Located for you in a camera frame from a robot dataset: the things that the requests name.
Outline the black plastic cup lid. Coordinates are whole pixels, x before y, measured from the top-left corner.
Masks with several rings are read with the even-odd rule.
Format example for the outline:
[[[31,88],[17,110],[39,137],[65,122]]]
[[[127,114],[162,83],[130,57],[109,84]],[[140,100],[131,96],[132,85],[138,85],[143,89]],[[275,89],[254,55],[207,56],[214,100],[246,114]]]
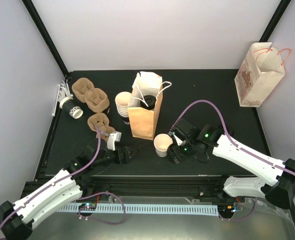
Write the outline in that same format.
[[[208,153],[206,151],[199,151],[195,154],[195,159],[199,162],[199,163],[203,163],[206,164],[210,161],[210,157],[208,155]]]

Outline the brown paper bag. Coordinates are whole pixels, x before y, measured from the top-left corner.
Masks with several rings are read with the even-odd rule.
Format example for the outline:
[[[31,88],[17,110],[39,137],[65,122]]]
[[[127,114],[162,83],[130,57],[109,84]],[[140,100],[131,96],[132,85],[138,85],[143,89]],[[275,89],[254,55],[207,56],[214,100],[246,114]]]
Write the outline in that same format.
[[[133,137],[151,141],[154,139],[163,92],[171,86],[170,81],[163,81],[163,78],[154,72],[140,71],[137,73],[128,103],[128,116]],[[156,98],[153,110],[147,110],[140,106],[140,102],[146,95]]]

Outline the stack of paper cups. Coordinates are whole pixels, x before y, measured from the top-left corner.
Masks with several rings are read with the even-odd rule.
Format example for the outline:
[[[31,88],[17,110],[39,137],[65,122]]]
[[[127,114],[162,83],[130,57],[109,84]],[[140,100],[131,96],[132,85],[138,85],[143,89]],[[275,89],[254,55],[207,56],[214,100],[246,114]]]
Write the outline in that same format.
[[[115,104],[117,112],[120,115],[122,121],[126,125],[130,125],[129,113],[128,113],[128,104],[131,98],[131,93],[127,91],[120,92],[115,97]]]

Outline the cup holding white stirrers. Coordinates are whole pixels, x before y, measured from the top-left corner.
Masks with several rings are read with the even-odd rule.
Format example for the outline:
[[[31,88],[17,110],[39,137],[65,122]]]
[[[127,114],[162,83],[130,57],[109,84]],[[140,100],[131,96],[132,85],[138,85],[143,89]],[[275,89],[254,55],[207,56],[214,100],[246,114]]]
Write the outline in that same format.
[[[59,107],[73,119],[79,119],[84,113],[81,107],[74,102],[72,96],[63,98],[59,103]]]

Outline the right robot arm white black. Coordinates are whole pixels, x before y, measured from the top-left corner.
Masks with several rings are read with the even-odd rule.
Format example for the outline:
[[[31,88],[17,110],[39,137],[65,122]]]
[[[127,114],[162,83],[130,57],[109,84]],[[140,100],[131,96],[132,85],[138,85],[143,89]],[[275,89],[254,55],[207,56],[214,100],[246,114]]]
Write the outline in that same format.
[[[215,197],[225,202],[231,197],[266,199],[270,204],[288,210],[295,198],[295,160],[275,159],[262,154],[234,138],[228,138],[222,126],[205,125],[199,129],[179,120],[169,131],[173,143],[167,149],[168,159],[179,164],[195,158],[206,162],[208,154],[223,158],[251,172],[253,177],[223,176],[215,188]]]

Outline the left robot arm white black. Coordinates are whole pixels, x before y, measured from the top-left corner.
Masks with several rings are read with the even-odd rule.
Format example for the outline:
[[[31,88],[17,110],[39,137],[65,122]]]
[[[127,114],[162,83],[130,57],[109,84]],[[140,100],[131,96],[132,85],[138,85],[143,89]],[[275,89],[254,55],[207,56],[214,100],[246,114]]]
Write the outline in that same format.
[[[65,205],[80,200],[99,198],[91,180],[95,167],[128,164],[138,149],[117,146],[93,149],[88,146],[53,178],[14,203],[0,205],[0,233],[5,240],[26,240],[47,217]]]

